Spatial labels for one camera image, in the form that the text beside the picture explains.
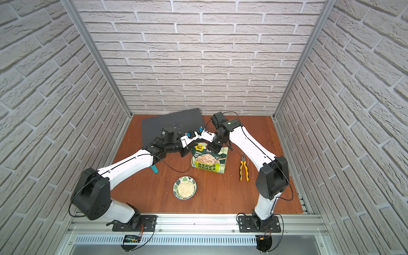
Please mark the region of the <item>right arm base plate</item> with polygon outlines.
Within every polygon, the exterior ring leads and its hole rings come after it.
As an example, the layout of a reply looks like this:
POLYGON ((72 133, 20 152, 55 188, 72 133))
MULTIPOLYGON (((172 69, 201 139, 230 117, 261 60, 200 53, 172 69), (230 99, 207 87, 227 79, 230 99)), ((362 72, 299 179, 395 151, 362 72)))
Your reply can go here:
POLYGON ((276 215, 261 221, 257 216, 238 215, 236 217, 240 233, 280 233, 281 223, 276 215))

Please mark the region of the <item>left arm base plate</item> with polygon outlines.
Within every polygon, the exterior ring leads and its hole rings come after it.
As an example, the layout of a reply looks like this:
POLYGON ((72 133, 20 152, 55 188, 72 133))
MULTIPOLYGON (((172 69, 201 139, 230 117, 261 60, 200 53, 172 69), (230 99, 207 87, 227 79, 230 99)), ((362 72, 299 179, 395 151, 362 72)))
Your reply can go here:
POLYGON ((157 222, 157 215, 140 215, 131 223, 116 222, 113 232, 153 232, 157 222))

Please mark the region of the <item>green oats bag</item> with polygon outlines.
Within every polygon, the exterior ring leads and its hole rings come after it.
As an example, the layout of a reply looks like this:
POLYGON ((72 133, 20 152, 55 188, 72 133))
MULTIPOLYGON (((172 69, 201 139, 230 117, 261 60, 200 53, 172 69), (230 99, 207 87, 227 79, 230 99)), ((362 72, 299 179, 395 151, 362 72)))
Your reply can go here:
POLYGON ((225 173, 228 148, 222 147, 217 153, 208 148, 206 143, 198 143, 191 149, 192 166, 214 173, 225 173))

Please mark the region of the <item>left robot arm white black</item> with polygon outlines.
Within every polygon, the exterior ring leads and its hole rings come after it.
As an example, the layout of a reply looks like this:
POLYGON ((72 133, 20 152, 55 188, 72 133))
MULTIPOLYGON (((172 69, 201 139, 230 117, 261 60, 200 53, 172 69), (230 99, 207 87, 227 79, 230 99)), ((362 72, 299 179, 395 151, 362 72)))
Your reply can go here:
POLYGON ((112 199, 110 192, 132 175, 162 161, 168 153, 179 152, 184 157, 190 150, 191 147, 181 141, 165 143, 156 139, 146 148, 113 165, 98 170, 90 167, 81 173, 70 205, 75 206, 91 221, 105 217, 114 223, 126 224, 135 229, 141 222, 140 211, 112 199))

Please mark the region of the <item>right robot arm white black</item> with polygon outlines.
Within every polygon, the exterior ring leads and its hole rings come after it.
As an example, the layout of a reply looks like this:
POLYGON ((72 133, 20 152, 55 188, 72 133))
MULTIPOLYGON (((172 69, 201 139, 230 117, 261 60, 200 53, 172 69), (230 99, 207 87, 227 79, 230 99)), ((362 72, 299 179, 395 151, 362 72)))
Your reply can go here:
POLYGON ((258 171, 256 188, 259 192, 258 202, 252 211, 252 224, 264 231, 272 223, 275 206, 290 185, 288 162, 285 157, 277 157, 263 147, 240 120, 228 120, 222 112, 211 117, 217 130, 209 147, 218 150, 222 145, 234 143, 252 161, 258 171))

